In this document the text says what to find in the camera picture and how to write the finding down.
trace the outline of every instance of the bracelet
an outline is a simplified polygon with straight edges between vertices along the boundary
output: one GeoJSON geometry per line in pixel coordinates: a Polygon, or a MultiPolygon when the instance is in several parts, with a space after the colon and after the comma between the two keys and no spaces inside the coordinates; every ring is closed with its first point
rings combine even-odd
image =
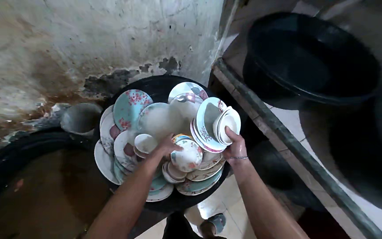
{"type": "Polygon", "coordinates": [[[245,157],[229,157],[230,159],[236,159],[236,160],[245,160],[248,159],[248,156],[245,157]]]}

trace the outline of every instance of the small bowl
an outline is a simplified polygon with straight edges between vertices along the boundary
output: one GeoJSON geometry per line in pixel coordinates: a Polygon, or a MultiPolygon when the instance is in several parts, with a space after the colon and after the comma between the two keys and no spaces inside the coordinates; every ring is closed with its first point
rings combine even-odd
{"type": "Polygon", "coordinates": [[[183,182],[182,180],[185,180],[185,177],[187,176],[187,173],[186,172],[183,172],[183,171],[180,171],[179,169],[177,169],[173,164],[172,162],[167,162],[167,166],[166,166],[166,172],[168,173],[168,175],[173,179],[173,180],[176,180],[176,181],[180,181],[180,182],[183,182]]]}
{"type": "Polygon", "coordinates": [[[170,182],[172,184],[184,182],[185,181],[185,177],[183,179],[175,180],[175,179],[172,178],[172,176],[169,175],[169,173],[167,172],[168,165],[169,165],[169,162],[165,162],[163,164],[163,166],[162,166],[162,173],[163,173],[163,176],[166,179],[166,181],[168,181],[168,182],[170,182]]]}
{"type": "Polygon", "coordinates": [[[151,153],[157,146],[157,140],[146,133],[136,136],[134,143],[136,149],[145,154],[151,153]]]}
{"type": "Polygon", "coordinates": [[[182,151],[173,151],[170,154],[173,165],[183,172],[191,172],[200,165],[203,152],[200,146],[191,139],[183,139],[176,143],[183,148],[182,151]]]}
{"type": "Polygon", "coordinates": [[[143,159],[145,159],[145,158],[148,156],[148,154],[141,152],[141,151],[138,150],[137,147],[135,147],[135,146],[134,146],[134,153],[135,153],[136,155],[138,155],[138,157],[143,158],[143,159]]]}
{"type": "Polygon", "coordinates": [[[240,115],[236,110],[230,110],[225,116],[220,120],[218,126],[218,137],[221,141],[226,144],[232,144],[232,140],[226,135],[225,127],[228,126],[236,134],[240,133],[241,130],[241,119],[240,115]]]}

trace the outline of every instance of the black plastic tub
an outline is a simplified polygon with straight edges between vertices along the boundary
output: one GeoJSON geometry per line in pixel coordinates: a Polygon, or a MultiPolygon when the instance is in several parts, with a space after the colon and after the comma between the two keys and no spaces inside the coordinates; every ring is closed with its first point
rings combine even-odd
{"type": "Polygon", "coordinates": [[[297,109],[305,101],[352,105],[373,96],[378,61],[339,27],[296,13],[257,20],[247,37],[245,83],[266,103],[297,109]]]}

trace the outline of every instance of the white bowl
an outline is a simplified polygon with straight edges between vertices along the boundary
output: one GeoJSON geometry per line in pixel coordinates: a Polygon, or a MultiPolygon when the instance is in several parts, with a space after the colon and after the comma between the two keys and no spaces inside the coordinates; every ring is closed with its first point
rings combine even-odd
{"type": "Polygon", "coordinates": [[[166,165],[166,172],[169,174],[169,176],[179,182],[183,182],[185,180],[185,177],[187,176],[187,173],[178,170],[172,162],[167,162],[166,165]]]}
{"type": "Polygon", "coordinates": [[[203,152],[200,146],[191,139],[183,139],[176,143],[183,148],[182,151],[173,151],[170,154],[173,165],[183,172],[191,172],[200,165],[203,152]]]}
{"type": "Polygon", "coordinates": [[[234,109],[231,109],[228,113],[225,114],[224,117],[219,122],[218,126],[218,137],[221,141],[226,144],[232,144],[232,140],[226,135],[225,127],[229,126],[229,128],[234,131],[236,134],[240,133],[241,130],[241,119],[238,112],[234,109]]]}
{"type": "Polygon", "coordinates": [[[145,154],[151,153],[157,146],[157,140],[146,133],[136,136],[134,143],[136,149],[145,154]]]}

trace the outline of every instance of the water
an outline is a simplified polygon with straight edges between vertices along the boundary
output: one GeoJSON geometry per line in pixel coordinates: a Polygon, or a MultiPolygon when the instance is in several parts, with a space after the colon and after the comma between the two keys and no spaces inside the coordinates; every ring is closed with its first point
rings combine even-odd
{"type": "Polygon", "coordinates": [[[43,155],[1,193],[0,239],[80,238],[109,194],[92,152],[43,155]]]}

